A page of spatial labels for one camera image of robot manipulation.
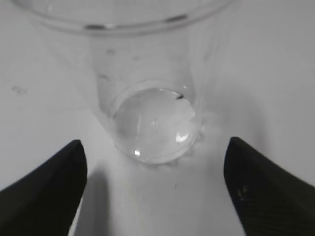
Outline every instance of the white surface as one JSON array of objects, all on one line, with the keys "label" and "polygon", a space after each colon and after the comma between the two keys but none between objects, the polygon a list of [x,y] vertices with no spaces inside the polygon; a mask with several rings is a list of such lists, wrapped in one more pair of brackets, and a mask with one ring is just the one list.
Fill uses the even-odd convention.
[{"label": "white surface", "polygon": [[113,235],[242,236],[222,177],[230,136],[315,185],[314,12],[314,0],[245,0],[209,104],[212,132],[194,158],[156,170],[118,155],[67,71],[1,1],[0,189],[79,138],[89,175],[106,173]]}]

